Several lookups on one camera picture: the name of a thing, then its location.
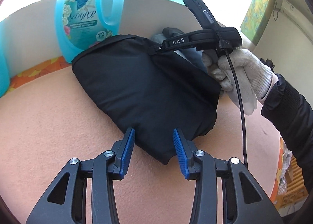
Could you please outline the right white gloved hand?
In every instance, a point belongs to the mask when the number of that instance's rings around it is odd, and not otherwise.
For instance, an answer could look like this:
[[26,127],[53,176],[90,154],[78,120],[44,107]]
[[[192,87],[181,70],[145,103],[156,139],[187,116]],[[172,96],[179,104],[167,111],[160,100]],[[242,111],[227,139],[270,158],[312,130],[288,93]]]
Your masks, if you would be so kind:
[[235,78],[237,78],[244,114],[253,114],[257,109],[258,102],[265,103],[270,90],[278,82],[278,76],[248,49],[235,49],[229,55],[235,75],[232,74],[226,56],[214,61],[215,54],[214,50],[206,50],[202,53],[202,62],[208,74],[221,85],[222,90],[227,93],[231,101],[239,106],[235,85]]

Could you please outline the right black sleeved forearm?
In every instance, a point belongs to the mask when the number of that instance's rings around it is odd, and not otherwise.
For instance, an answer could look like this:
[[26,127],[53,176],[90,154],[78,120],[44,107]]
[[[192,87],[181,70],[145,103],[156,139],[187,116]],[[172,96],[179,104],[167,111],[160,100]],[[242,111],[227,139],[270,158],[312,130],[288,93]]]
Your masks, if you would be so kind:
[[261,114],[280,132],[302,169],[308,190],[312,188],[312,108],[282,75],[270,89]]

